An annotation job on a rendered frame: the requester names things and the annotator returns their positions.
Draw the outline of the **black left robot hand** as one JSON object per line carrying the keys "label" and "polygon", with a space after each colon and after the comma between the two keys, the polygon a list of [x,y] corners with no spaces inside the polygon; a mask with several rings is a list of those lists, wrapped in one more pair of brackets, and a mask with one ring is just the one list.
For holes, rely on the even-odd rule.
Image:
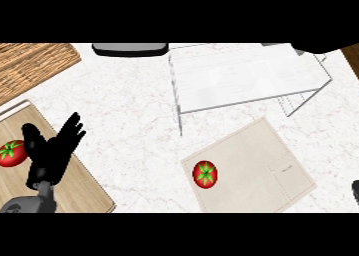
{"label": "black left robot hand", "polygon": [[57,134],[45,140],[38,128],[25,123],[20,127],[23,150],[31,160],[25,185],[35,190],[41,181],[56,185],[62,179],[71,154],[85,134],[79,115],[72,113]]}

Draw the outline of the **beige placemat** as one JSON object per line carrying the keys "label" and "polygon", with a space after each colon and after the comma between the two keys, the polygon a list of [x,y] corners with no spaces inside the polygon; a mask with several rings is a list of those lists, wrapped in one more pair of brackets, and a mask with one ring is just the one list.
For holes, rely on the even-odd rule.
{"label": "beige placemat", "polygon": [[[217,168],[209,189],[199,188],[192,179],[202,160]],[[282,212],[316,188],[264,118],[189,155],[181,166],[203,212]]]}

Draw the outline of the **wooden cutting board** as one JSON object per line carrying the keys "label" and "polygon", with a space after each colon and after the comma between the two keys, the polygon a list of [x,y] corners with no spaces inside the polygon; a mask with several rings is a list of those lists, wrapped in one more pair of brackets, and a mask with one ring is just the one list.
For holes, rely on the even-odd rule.
{"label": "wooden cutting board", "polygon": [[[56,134],[34,105],[23,100],[0,111],[0,147],[22,139],[23,123],[37,126],[45,139]],[[37,194],[25,186],[29,164],[25,160],[14,167],[0,166],[0,208],[12,198]],[[53,187],[53,197],[59,213],[109,213],[115,209],[115,203],[75,155],[71,155],[63,177]]]}

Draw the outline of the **red tomato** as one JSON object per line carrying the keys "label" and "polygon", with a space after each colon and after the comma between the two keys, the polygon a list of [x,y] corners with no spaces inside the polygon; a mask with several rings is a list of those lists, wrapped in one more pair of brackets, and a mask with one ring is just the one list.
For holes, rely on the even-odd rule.
{"label": "red tomato", "polygon": [[209,161],[199,161],[192,170],[195,185],[202,189],[209,189],[217,182],[217,168]]}
{"label": "red tomato", "polygon": [[14,167],[26,159],[26,152],[23,150],[23,141],[13,140],[4,143],[0,147],[0,166]]}

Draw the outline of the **dark grey appliance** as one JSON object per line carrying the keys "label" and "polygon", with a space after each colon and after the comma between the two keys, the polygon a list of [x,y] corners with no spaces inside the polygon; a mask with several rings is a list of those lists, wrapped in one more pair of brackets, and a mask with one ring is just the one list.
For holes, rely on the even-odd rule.
{"label": "dark grey appliance", "polygon": [[167,43],[93,43],[91,49],[99,56],[152,57],[168,51]]}

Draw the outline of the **black appliance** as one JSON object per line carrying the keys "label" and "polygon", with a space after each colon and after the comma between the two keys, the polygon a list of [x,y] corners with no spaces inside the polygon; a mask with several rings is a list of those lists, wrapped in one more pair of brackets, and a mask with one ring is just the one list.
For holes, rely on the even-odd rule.
{"label": "black appliance", "polygon": [[295,51],[308,52],[313,54],[325,54],[333,50],[341,50],[345,53],[359,53],[359,43],[291,43]]}

